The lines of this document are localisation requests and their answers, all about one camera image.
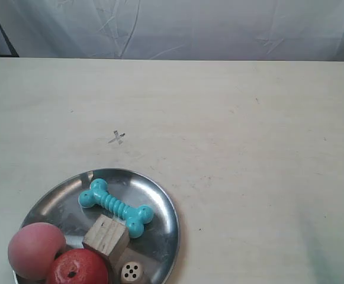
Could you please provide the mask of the teal rubber bone toy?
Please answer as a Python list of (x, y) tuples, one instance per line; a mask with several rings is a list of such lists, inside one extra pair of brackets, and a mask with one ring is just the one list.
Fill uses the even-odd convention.
[(154, 211), (147, 205), (134, 208), (112, 196), (108, 191), (108, 183), (103, 179), (94, 179), (88, 190), (78, 197), (82, 208), (92, 208), (99, 205), (115, 217), (125, 221), (130, 238), (139, 238), (144, 233), (144, 226), (154, 217)]

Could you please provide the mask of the round silver metal plate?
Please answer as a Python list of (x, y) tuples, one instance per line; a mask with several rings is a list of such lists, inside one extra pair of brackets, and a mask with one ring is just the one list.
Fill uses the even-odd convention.
[(175, 266), (181, 242), (178, 214), (163, 188), (139, 173), (106, 168), (73, 176), (40, 198), (29, 210), (22, 226), (48, 222), (63, 232), (68, 249), (81, 248), (84, 235), (96, 219), (101, 214), (113, 216), (98, 205), (83, 209), (78, 204), (79, 194), (89, 189), (96, 178), (106, 180), (109, 193), (122, 202), (133, 207), (148, 205), (155, 213), (143, 235), (131, 240), (116, 266), (109, 267), (111, 283), (120, 282), (122, 266), (132, 260), (143, 265), (145, 283), (166, 283)]

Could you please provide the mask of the wooden cube block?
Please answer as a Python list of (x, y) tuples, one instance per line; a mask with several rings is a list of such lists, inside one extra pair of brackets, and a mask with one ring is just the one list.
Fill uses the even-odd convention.
[(128, 228), (101, 214), (82, 240), (85, 249), (103, 257), (112, 267), (119, 262), (130, 241)]

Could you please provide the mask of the small wooden die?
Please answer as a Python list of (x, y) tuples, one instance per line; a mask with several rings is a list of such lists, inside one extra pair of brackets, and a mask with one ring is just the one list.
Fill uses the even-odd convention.
[(143, 266), (139, 262), (127, 262), (121, 268), (121, 283), (140, 283), (144, 278)]

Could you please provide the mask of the red apple fruit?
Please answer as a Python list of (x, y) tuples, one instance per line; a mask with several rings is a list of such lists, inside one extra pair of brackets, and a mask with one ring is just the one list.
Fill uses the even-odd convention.
[(109, 283), (109, 274), (99, 255), (85, 248), (75, 248), (52, 263), (45, 283)]

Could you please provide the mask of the pink peach fruit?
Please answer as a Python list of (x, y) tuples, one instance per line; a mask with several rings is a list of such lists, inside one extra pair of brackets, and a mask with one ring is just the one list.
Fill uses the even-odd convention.
[(9, 242), (8, 261), (13, 271), (28, 280), (43, 280), (55, 256), (66, 247), (62, 231), (46, 222), (21, 228)]

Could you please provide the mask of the white backdrop curtain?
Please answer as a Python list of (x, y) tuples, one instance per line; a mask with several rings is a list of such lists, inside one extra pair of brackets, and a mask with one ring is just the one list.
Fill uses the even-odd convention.
[(344, 1), (0, 1), (0, 56), (344, 61)]

